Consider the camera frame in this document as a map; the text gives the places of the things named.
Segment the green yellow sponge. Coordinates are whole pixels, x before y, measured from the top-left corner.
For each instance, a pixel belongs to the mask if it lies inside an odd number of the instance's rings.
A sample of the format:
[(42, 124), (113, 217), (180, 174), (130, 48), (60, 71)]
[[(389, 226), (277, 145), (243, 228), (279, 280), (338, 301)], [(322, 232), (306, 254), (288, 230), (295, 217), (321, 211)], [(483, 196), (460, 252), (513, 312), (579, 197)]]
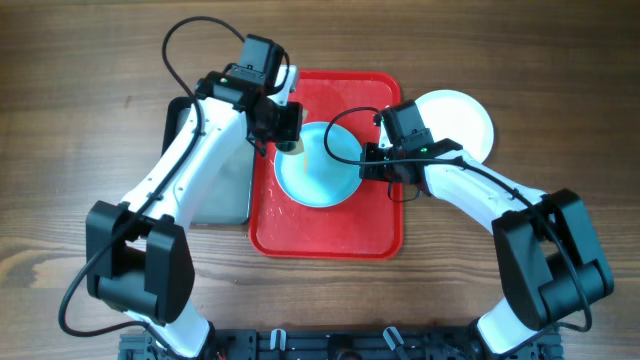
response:
[(276, 143), (275, 147), (285, 155), (298, 155), (304, 152), (304, 142), (301, 139), (296, 142), (287, 141)]

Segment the light blue plate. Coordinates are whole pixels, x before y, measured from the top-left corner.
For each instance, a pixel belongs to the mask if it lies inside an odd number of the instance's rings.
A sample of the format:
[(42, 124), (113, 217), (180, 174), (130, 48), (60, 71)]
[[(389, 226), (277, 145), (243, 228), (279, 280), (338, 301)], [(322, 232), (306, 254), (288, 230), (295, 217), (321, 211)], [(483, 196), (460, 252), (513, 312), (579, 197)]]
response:
[(324, 146), (327, 122), (302, 126), (304, 151), (296, 155), (276, 152), (274, 172), (283, 192), (293, 201), (312, 208), (344, 202), (359, 188), (359, 168), (332, 158)]

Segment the white round plate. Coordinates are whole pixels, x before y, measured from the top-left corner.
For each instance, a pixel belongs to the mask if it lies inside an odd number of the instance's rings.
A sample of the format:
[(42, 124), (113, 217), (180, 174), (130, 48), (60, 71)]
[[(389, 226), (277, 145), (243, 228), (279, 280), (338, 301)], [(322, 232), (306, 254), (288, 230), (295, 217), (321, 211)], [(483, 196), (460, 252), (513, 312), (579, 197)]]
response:
[(435, 90), (415, 100), (435, 142), (445, 138), (460, 144), (483, 163), (492, 150), (495, 133), (487, 110), (473, 97), (455, 90)]

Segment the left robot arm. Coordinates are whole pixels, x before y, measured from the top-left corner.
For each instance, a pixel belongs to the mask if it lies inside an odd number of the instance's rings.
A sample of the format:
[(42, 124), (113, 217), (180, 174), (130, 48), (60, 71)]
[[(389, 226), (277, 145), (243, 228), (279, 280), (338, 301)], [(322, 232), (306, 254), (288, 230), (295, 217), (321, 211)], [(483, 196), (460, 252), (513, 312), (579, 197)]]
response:
[(147, 178), (118, 204), (98, 201), (87, 215), (87, 291), (143, 327), (153, 354), (216, 357), (215, 327), (190, 300), (195, 270), (186, 232), (239, 147), (298, 139), (302, 107), (289, 99), (298, 78), (294, 65), (259, 82), (210, 73), (188, 93), (187, 123)]

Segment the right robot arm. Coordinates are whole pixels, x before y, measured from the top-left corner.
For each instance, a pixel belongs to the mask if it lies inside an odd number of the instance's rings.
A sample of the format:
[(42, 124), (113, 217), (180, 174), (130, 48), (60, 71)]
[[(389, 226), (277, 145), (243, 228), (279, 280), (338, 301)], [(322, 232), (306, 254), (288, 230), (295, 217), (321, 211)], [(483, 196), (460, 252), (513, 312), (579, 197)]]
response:
[(375, 111), (380, 138), (364, 147), (365, 179), (399, 181), (466, 213), (493, 237), (502, 300), (461, 341), (429, 341), (468, 359), (550, 358), (557, 331), (587, 332), (591, 304), (614, 278), (584, 202), (569, 189), (530, 188), (484, 166), (494, 143), (473, 98), (436, 91)]

